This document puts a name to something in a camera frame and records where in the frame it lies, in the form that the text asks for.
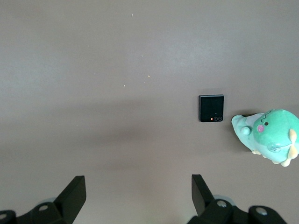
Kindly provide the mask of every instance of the pink cheek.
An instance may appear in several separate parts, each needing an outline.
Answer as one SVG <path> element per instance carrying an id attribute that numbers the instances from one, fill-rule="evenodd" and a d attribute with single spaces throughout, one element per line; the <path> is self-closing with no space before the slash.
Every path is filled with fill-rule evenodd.
<path id="1" fill-rule="evenodd" d="M 264 131 L 264 126 L 263 125 L 257 126 L 257 131 L 258 132 L 263 132 Z"/>

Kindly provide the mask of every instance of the screw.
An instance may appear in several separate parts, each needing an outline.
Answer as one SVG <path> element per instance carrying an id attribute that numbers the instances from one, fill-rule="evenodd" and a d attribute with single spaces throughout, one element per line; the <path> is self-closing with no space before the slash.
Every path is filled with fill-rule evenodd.
<path id="1" fill-rule="evenodd" d="M 39 208 L 39 211 L 45 211 L 48 209 L 48 206 L 47 205 L 43 205 Z"/>
<path id="2" fill-rule="evenodd" d="M 261 207 L 257 207 L 256 211 L 258 212 L 258 214 L 260 214 L 262 216 L 266 216 L 268 214 L 267 211 Z"/>
<path id="3" fill-rule="evenodd" d="M 226 208 L 226 203 L 224 201 L 217 201 L 217 205 L 219 207 L 223 207 L 223 208 Z"/>

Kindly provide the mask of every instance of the stuffed dinosaur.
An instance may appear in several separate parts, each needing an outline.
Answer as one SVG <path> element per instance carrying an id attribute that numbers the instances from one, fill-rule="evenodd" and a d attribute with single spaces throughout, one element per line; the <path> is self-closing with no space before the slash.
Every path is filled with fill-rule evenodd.
<path id="1" fill-rule="evenodd" d="M 232 124 L 240 141 L 253 154 L 287 167 L 299 149 L 299 119 L 286 110 L 269 110 L 251 116 L 236 115 Z"/>

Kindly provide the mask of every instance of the plush toy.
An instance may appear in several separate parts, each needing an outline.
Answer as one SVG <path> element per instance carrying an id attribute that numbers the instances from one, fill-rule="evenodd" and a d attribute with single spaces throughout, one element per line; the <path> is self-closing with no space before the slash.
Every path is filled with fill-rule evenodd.
<path id="1" fill-rule="evenodd" d="M 286 110 L 269 110 L 251 116 L 236 115 L 232 124 L 240 141 L 253 154 L 287 167 L 299 149 L 299 119 Z"/>

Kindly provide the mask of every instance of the green plush toy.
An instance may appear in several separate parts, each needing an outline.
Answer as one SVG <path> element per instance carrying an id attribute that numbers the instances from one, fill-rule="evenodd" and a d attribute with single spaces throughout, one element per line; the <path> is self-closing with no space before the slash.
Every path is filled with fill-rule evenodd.
<path id="1" fill-rule="evenodd" d="M 287 167 L 298 155 L 299 119 L 286 110 L 269 110 L 232 119 L 236 135 L 253 154 Z"/>

